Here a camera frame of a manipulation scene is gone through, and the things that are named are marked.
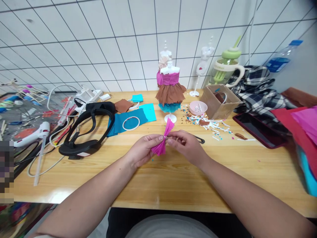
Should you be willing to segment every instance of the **phone case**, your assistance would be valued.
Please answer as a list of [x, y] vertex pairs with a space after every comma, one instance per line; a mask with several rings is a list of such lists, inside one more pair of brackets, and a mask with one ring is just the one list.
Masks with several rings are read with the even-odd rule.
[[286, 145], [287, 140], [286, 140], [285, 138], [283, 138], [281, 135], [279, 135], [279, 134], [276, 133], [274, 130], [272, 130], [271, 128], [269, 128], [266, 124], [264, 124], [263, 122], [261, 122], [260, 120], [258, 120], [257, 118], [255, 118], [254, 116], [252, 116], [251, 114], [248, 113], [249, 116], [253, 117], [255, 120], [257, 120], [258, 122], [260, 122], [260, 123], [261, 123], [262, 125], [264, 125], [268, 130], [271, 130], [273, 133], [276, 134], [276, 136], [281, 137], [282, 140], [284, 141], [283, 143], [281, 143], [280, 145], [277, 145], [277, 146], [275, 146], [275, 147], [272, 147], [272, 146], [266, 144], [266, 142], [265, 142], [264, 140], [262, 140], [262, 139], [259, 138], [257, 135], [255, 135], [251, 130], [249, 130], [248, 128], [246, 128], [246, 127], [244, 126], [244, 124], [243, 124], [242, 122], [240, 122], [240, 121], [236, 118], [237, 116], [240, 116], [240, 115], [242, 115], [242, 114], [244, 114], [244, 113], [240, 113], [240, 114], [238, 114], [238, 115], [235, 115], [234, 117], [232, 117], [232, 119], [233, 119], [236, 123], [238, 123], [243, 129], [245, 129], [247, 132], [249, 132], [249, 133], [250, 133], [254, 138], [256, 138], [259, 142], [261, 142], [261, 144], [264, 145], [266, 148], [276, 149], [276, 148], [278, 148], [278, 147], [281, 147], [281, 146], [285, 146], [285, 145]]

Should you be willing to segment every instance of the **hand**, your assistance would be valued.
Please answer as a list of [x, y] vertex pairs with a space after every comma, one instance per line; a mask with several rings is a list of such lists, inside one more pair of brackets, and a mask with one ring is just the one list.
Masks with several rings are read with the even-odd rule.
[[167, 137], [171, 137], [167, 140], [167, 143], [183, 154], [193, 165], [200, 168], [203, 162], [208, 159], [209, 156], [192, 134], [179, 130], [169, 133]]
[[151, 134], [143, 136], [131, 147], [124, 157], [131, 160], [132, 165], [136, 168], [141, 167], [154, 155], [151, 148], [160, 144], [163, 140], [163, 135]]

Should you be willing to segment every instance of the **blue tulle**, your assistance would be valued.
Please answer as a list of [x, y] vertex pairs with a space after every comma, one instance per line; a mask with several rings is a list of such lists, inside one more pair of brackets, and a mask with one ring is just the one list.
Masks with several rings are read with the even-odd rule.
[[165, 113], [173, 113], [181, 108], [181, 103], [171, 103], [171, 104], [166, 103], [164, 106], [161, 103], [159, 103], [158, 106]]

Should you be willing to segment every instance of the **black headband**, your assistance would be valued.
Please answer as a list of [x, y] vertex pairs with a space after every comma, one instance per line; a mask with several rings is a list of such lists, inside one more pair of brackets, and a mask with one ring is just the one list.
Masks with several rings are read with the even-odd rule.
[[[58, 151], [65, 156], [81, 156], [86, 157], [88, 155], [91, 155], [98, 151], [98, 149], [101, 147], [102, 141], [106, 138], [109, 131], [111, 130], [114, 122], [115, 122], [115, 105], [112, 102], [96, 102], [96, 103], [89, 103], [86, 105], [86, 111], [83, 112], [76, 122], [73, 124], [73, 126], [70, 128], [64, 144], [60, 146]], [[75, 140], [83, 135], [89, 134], [92, 132], [96, 127], [96, 117], [99, 115], [108, 115], [109, 119], [111, 120], [111, 123], [109, 127], [107, 128], [106, 132], [103, 134], [103, 136], [100, 138], [100, 140], [89, 140], [81, 144], [75, 144]], [[91, 129], [82, 134], [79, 135], [79, 132], [76, 132], [73, 138], [70, 140], [71, 135], [75, 131], [76, 127], [82, 123], [84, 120], [90, 118], [92, 119], [92, 127]]]

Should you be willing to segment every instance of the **cardboard box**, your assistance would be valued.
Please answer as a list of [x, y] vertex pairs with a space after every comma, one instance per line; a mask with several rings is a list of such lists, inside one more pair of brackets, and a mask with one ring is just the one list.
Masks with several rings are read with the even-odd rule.
[[[215, 91], [224, 92], [227, 95], [227, 100], [222, 104], [214, 95]], [[207, 104], [206, 111], [209, 119], [227, 119], [233, 110], [241, 103], [240, 99], [224, 84], [207, 85], [200, 101]]]

